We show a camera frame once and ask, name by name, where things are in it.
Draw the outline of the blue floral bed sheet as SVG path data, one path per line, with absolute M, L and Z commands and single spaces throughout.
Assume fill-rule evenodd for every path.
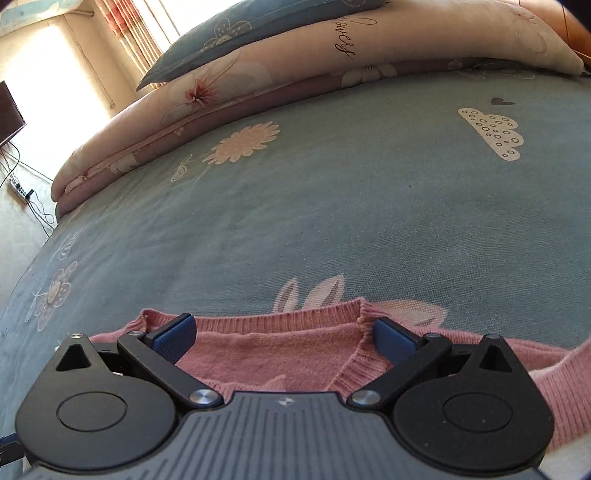
M 152 308 L 229 317 L 356 297 L 420 325 L 590 335 L 590 82 L 379 80 L 202 134 L 64 216 L 1 317 L 1 431 L 69 334 Z

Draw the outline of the dark monitor screen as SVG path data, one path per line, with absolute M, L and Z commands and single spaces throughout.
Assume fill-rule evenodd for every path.
M 0 82 L 0 146 L 6 145 L 26 125 L 5 81 Z

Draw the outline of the striped window curtain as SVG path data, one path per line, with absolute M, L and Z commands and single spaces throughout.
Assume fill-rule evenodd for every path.
M 141 76 L 180 37 L 165 1 L 108 0 L 95 4 Z

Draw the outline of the cream floral folded quilt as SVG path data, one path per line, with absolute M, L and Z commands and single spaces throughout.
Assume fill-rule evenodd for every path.
M 516 1 L 391 1 L 242 46 L 155 90 L 73 152 L 51 196 L 66 215 L 131 170 L 226 123 L 383 78 L 509 60 L 578 76 L 583 60 Z

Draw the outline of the dark teal pillow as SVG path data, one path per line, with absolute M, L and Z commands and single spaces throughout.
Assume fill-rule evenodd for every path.
M 240 1 L 179 37 L 137 88 L 171 81 L 250 43 L 385 5 L 384 1 Z

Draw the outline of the orange wooden headboard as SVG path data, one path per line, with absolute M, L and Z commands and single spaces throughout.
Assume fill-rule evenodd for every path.
M 590 69 L 590 31 L 559 1 L 519 0 L 516 4 L 549 25 Z

